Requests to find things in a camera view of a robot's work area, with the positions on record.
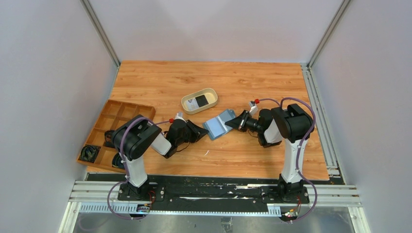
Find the blue leather card holder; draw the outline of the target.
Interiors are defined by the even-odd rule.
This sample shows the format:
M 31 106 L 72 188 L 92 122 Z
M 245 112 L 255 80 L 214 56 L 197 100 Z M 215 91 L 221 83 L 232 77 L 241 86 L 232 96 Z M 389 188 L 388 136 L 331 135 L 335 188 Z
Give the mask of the blue leather card holder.
M 226 109 L 216 117 L 209 119 L 202 124 L 203 128 L 209 131 L 207 134 L 210 140 L 215 140 L 229 133 L 233 128 L 225 123 L 236 117 L 233 109 Z

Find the cream oval plastic tray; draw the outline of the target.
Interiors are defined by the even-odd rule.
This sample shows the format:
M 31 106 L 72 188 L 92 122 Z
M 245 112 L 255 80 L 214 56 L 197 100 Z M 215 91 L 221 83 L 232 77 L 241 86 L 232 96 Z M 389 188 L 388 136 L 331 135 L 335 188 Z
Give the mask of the cream oval plastic tray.
M 212 88 L 205 88 L 182 97 L 181 105 L 188 115 L 194 115 L 211 107 L 218 102 L 218 95 Z

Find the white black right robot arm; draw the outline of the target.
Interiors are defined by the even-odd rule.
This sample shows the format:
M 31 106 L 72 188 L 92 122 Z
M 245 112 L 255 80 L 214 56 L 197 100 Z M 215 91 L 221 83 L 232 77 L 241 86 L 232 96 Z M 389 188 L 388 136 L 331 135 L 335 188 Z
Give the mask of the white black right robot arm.
M 289 202 L 305 192 L 301 166 L 314 125 L 313 118 L 298 104 L 290 104 L 286 109 L 261 109 L 258 118 L 253 118 L 249 111 L 244 110 L 239 116 L 226 121 L 225 125 L 241 132 L 257 132 L 258 142 L 264 148 L 285 142 L 284 166 L 275 194 L 266 192 L 266 196 Z

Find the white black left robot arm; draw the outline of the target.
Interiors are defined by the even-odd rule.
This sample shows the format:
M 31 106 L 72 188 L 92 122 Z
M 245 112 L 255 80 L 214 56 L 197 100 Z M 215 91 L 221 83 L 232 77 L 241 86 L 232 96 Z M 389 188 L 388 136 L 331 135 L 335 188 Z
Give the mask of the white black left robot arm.
M 148 148 L 168 159 L 179 152 L 180 145 L 196 143 L 209 133 L 207 129 L 185 120 L 182 113 L 177 113 L 168 122 L 170 127 L 164 132 L 152 120 L 138 115 L 112 133 L 112 144 L 126 171 L 126 181 L 120 185 L 121 194 L 136 200 L 143 200 L 149 195 L 143 159 Z

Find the white VIP card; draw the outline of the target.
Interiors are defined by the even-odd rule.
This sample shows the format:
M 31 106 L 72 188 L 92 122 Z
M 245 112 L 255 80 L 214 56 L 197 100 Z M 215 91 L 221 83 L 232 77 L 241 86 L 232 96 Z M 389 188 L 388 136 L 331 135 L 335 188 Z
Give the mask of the white VIP card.
M 188 111 L 195 111 L 200 108 L 196 98 L 191 98 L 187 100 L 186 106 L 187 106 Z

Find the black VIP card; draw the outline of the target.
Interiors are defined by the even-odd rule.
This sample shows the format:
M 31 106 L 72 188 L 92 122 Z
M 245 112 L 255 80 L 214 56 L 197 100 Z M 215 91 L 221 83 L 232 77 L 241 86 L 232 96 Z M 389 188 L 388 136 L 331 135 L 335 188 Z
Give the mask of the black VIP card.
M 199 108 L 209 104 L 205 95 L 197 96 L 195 100 Z

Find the wooden compartment organizer tray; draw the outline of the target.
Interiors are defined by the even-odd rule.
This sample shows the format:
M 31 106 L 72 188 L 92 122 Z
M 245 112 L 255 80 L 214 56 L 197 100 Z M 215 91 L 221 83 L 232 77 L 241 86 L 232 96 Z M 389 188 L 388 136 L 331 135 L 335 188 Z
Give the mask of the wooden compartment organizer tray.
M 118 164 L 119 159 L 114 159 L 118 155 L 111 143 L 111 133 L 138 115 L 152 120 L 155 113 L 156 110 L 152 106 L 108 100 L 90 131 L 77 162 L 85 166 L 124 173 L 123 168 L 113 165 L 113 162 Z

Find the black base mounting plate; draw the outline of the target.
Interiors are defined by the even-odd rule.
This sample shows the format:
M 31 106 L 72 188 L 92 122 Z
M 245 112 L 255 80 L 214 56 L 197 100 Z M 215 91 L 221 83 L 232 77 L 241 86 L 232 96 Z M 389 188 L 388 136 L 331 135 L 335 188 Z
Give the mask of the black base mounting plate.
M 152 210 L 157 211 L 194 211 L 194 212 L 264 212 L 267 204 L 308 204 L 307 188 L 305 192 L 289 202 L 276 197 L 266 196 L 266 192 L 275 194 L 277 179 L 219 178 L 150 175 L 149 195 L 143 200 L 136 200 L 120 192 L 120 185 L 125 182 L 121 174 L 88 174 L 89 182 L 120 182 L 113 189 L 114 200 L 147 201 L 152 203 Z

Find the aluminium corner post right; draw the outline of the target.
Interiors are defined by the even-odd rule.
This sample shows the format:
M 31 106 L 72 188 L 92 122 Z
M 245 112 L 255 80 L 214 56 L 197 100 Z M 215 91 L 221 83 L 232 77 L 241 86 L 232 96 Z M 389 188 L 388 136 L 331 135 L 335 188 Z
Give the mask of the aluminium corner post right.
M 327 85 L 324 84 L 326 80 L 322 71 L 319 69 L 319 65 L 321 64 L 319 61 L 351 3 L 352 1 L 350 0 L 340 1 L 336 13 L 329 22 L 309 61 L 301 64 L 309 100 L 317 115 L 316 125 L 330 177 L 342 176 L 342 173 L 340 169 L 339 153 L 336 149 L 333 131 L 326 112 Z

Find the aluminium corner post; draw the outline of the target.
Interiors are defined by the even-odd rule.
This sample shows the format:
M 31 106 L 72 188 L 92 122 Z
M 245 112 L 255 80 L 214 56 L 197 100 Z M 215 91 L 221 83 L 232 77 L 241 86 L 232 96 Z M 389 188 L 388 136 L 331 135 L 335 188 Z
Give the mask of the aluminium corner post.
M 88 15 L 94 29 L 96 30 L 103 46 L 105 47 L 106 51 L 108 52 L 111 60 L 113 61 L 114 65 L 119 69 L 121 65 L 121 61 L 117 56 L 114 47 L 112 46 L 91 2 L 89 0 L 80 0 L 86 14 Z
M 342 173 L 340 169 L 339 153 L 336 149 L 333 131 L 326 112 L 327 85 L 324 84 L 326 80 L 322 71 L 319 69 L 319 65 L 321 64 L 319 61 L 351 3 L 352 1 L 350 0 L 340 1 L 336 13 L 329 22 L 309 61 L 301 64 L 309 100 L 317 115 L 316 125 L 330 177 L 342 176 Z

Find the aluminium frame rail front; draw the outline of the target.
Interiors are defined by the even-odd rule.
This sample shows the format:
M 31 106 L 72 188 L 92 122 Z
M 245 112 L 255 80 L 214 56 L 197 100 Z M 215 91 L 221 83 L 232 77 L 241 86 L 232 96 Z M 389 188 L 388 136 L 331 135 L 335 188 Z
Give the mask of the aluminium frame rail front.
M 360 208 L 361 201 L 352 185 L 306 185 L 302 197 L 281 202 L 269 196 L 273 185 L 217 185 L 214 197 L 172 193 L 171 187 L 155 186 L 155 194 L 147 200 L 120 200 L 122 192 L 114 182 L 77 181 L 69 201 L 80 204 L 81 213 L 111 213 L 125 215 L 190 215 L 190 216 L 302 216 L 305 208 Z

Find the aluminium corner post left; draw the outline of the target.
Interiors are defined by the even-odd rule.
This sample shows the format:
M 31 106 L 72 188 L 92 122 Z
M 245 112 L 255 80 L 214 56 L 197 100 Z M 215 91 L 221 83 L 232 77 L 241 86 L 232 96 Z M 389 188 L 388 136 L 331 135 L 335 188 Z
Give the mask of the aluminium corner post left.
M 89 0 L 80 0 L 86 14 L 88 15 L 94 29 L 96 30 L 103 46 L 105 47 L 106 51 L 108 52 L 111 60 L 113 61 L 114 65 L 119 69 L 121 65 L 121 61 L 117 56 L 114 47 L 112 46 L 91 2 Z

